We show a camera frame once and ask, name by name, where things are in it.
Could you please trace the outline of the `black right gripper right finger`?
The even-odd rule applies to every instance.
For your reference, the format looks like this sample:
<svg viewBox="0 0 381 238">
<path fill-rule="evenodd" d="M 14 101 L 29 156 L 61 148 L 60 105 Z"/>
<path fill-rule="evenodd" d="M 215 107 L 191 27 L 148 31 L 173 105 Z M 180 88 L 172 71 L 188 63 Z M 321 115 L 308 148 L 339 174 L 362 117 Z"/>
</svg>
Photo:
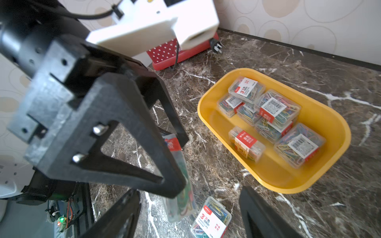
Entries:
<svg viewBox="0 0 381 238">
<path fill-rule="evenodd" d="M 242 188 L 239 204 L 248 238 L 301 237 L 252 187 Z"/>
</svg>

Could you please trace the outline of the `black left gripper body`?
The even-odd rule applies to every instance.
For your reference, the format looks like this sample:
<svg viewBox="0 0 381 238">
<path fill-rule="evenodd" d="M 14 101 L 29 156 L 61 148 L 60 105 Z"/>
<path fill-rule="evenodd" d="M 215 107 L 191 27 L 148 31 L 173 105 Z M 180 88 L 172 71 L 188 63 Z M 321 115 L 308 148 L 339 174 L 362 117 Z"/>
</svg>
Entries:
<svg viewBox="0 0 381 238">
<path fill-rule="evenodd" d="M 129 176 L 129 164 L 101 148 L 122 124 L 142 127 L 143 65 L 85 43 L 56 38 L 8 128 L 25 158 L 46 176 Z"/>
</svg>

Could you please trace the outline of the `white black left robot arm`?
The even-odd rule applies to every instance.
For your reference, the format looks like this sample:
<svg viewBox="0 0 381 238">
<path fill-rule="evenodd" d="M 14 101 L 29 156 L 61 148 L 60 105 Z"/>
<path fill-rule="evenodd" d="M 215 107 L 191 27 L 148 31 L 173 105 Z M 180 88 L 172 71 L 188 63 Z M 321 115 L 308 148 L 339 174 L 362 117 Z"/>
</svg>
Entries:
<svg viewBox="0 0 381 238">
<path fill-rule="evenodd" d="M 187 181 L 150 115 L 159 101 L 184 146 L 188 136 L 164 82 L 141 62 L 86 42 L 77 19 L 32 1 L 1 1 L 1 54 L 31 79 L 8 129 L 25 159 L 51 179 L 124 185 L 167 198 Z M 102 153 L 123 125 L 160 175 Z"/>
</svg>

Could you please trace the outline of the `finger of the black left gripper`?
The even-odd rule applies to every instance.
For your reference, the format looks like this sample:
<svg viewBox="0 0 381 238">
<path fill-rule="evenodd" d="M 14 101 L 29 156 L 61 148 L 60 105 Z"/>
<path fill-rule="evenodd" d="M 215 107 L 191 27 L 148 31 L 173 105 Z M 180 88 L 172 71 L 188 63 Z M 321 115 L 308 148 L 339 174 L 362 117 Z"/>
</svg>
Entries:
<svg viewBox="0 0 381 238">
<path fill-rule="evenodd" d="M 141 149 L 158 173 L 104 154 L 108 140 L 129 153 Z M 128 186 L 167 198 L 186 187 L 136 84 L 115 73 L 98 78 L 77 109 L 62 106 L 45 137 L 30 143 L 26 158 L 52 179 Z"/>
<path fill-rule="evenodd" d="M 137 75 L 138 76 L 134 81 L 137 84 L 147 107 L 151 109 L 157 101 L 160 101 L 164 112 L 176 131 L 180 146 L 183 148 L 189 141 L 189 137 L 181 123 L 164 81 L 150 71 L 138 71 Z"/>
</svg>

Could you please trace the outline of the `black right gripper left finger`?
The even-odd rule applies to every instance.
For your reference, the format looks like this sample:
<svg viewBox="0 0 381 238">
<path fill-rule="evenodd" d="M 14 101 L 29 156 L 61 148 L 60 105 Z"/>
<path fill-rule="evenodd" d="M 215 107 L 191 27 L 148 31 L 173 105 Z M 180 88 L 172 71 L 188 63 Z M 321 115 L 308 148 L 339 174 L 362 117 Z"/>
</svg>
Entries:
<svg viewBox="0 0 381 238">
<path fill-rule="evenodd" d="M 140 211 L 140 192 L 129 189 L 82 237 L 132 238 Z"/>
</svg>

